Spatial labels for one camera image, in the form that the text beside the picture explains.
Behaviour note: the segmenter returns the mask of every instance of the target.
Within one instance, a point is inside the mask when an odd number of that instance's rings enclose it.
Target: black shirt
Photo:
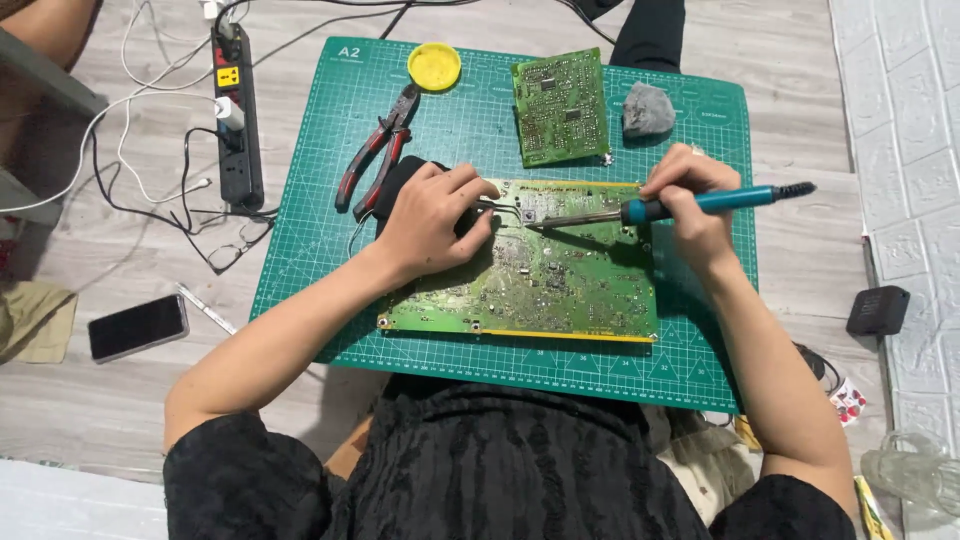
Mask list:
[[[168,528],[175,540],[855,538],[837,503],[782,475],[707,529],[645,428],[635,404],[395,376],[339,488],[254,415],[191,430],[163,467]]]

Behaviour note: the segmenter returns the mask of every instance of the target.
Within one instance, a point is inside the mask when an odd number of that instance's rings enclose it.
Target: hand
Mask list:
[[[370,247],[384,264],[396,266],[403,283],[463,264],[492,232],[493,211],[487,209],[462,238],[453,233],[481,195],[498,199],[500,192],[472,166],[463,163],[445,173],[428,162],[400,190],[387,226]]]
[[[654,165],[642,199],[660,199],[673,212],[674,236],[681,257],[703,276],[716,262],[736,260],[731,239],[732,212],[707,215],[694,201],[696,193],[737,189],[740,175],[725,163],[696,155],[677,143]]]

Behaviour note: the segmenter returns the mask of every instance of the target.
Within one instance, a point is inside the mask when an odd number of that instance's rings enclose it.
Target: black box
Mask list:
[[[903,326],[910,293],[894,285],[861,290],[847,319],[850,335],[893,335]]]

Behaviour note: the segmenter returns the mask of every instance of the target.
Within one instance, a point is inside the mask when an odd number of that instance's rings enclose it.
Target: black power strip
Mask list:
[[[244,129],[229,135],[238,140],[229,147],[222,139],[220,147],[220,197],[230,210],[244,212],[263,207],[263,170],[260,163],[260,139],[256,126],[256,98],[253,93],[253,65],[250,40],[239,24],[232,23],[234,38],[221,47],[213,32],[213,93],[228,97],[243,111]],[[217,130],[227,127],[217,122]]]

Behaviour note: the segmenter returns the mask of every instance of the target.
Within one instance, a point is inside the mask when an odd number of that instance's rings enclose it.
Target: black smartphone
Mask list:
[[[180,339],[190,333],[183,297],[163,298],[117,311],[86,325],[90,353],[98,364]]]

